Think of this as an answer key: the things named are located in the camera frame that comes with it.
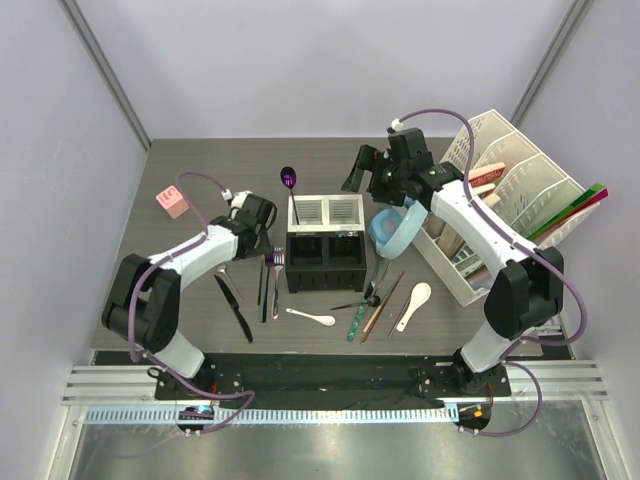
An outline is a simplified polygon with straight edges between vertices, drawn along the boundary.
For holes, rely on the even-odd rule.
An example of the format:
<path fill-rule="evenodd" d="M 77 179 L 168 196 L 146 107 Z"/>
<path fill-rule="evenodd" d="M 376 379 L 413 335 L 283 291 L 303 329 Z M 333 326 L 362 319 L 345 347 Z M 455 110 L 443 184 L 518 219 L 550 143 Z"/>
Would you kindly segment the teal chopstick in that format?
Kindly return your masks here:
<path fill-rule="evenodd" d="M 262 296 L 263 296 L 262 291 L 263 291 L 263 284 L 264 284 L 265 266 L 266 266 L 266 256 L 265 254 L 262 254 L 260 258 L 260 268 L 259 268 L 259 284 L 258 284 L 258 296 L 257 296 L 258 306 L 261 306 L 262 304 Z"/>

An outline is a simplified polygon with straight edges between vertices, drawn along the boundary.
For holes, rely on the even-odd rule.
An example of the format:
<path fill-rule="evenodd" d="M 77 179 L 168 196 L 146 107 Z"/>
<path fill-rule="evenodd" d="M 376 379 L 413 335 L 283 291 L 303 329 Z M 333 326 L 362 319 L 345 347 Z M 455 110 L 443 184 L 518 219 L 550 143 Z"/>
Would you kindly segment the purple iridescent spoon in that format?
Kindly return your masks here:
<path fill-rule="evenodd" d="M 284 166 L 280 171 L 280 179 L 281 179 L 282 184 L 290 192 L 290 198 L 291 198 L 291 201 L 292 201 L 292 206 L 293 206 L 293 211 L 294 211 L 294 218 L 296 220 L 296 224 L 299 225 L 300 224 L 299 213 L 298 213 L 298 208 L 297 208 L 297 204 L 296 204 L 296 200 L 295 200 L 295 196 L 294 196 L 294 188 L 295 188 L 296 183 L 297 183 L 297 174 L 296 174 L 294 168 L 291 167 L 291 166 Z"/>

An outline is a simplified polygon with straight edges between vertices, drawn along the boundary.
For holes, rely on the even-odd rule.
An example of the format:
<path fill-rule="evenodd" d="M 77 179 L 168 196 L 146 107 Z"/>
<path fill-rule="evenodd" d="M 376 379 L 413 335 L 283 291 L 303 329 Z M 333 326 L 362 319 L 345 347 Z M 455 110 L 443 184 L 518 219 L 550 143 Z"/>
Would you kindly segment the black knife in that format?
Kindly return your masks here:
<path fill-rule="evenodd" d="M 219 276 L 219 275 L 215 275 L 215 279 L 217 284 L 219 285 L 219 288 L 221 290 L 221 292 L 223 293 L 223 296 L 225 297 L 229 307 L 231 308 L 231 311 L 233 312 L 247 342 L 249 344 L 252 344 L 254 341 L 254 337 L 252 334 L 252 331 L 249 327 L 249 324 L 247 323 L 246 319 L 244 318 L 244 316 L 242 315 L 241 311 L 240 311 L 240 307 L 239 307 L 239 303 L 236 299 L 236 297 L 234 296 L 234 294 L 231 292 L 230 288 L 227 286 L 227 284 L 225 283 L 225 281 Z"/>

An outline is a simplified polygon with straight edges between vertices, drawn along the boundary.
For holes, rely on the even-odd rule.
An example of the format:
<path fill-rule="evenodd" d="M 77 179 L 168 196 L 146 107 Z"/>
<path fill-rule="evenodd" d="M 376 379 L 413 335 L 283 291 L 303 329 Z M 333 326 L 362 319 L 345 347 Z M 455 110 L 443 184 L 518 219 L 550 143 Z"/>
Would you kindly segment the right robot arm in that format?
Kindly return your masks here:
<path fill-rule="evenodd" d="M 562 310 L 564 258 L 556 248 L 540 250 L 509 229 L 472 192 L 456 166 L 435 164 L 420 129 L 391 130 L 388 142 L 385 150 L 359 148 L 342 189 L 358 192 L 369 173 L 367 191 L 374 201 L 390 212 L 409 207 L 393 233 L 371 227 L 380 257 L 397 258 L 433 213 L 460 234 L 488 268 L 493 283 L 484 303 L 485 321 L 454 353 L 451 371 L 457 391 L 478 394 L 516 342 Z"/>

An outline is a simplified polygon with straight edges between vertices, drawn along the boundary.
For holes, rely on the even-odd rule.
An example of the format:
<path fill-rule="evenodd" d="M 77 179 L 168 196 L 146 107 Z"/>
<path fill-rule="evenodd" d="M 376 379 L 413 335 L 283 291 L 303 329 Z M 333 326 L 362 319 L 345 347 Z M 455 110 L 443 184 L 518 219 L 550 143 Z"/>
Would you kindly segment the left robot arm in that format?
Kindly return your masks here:
<path fill-rule="evenodd" d="M 228 199 L 229 214 L 206 223 L 193 238 L 160 254 L 126 256 L 107 296 L 101 323 L 126 340 L 134 354 L 144 351 L 173 370 L 190 398 L 205 397 L 213 385 L 205 355 L 179 331 L 181 294 L 215 267 L 259 256 L 271 246 L 268 230 L 275 204 L 250 191 Z"/>

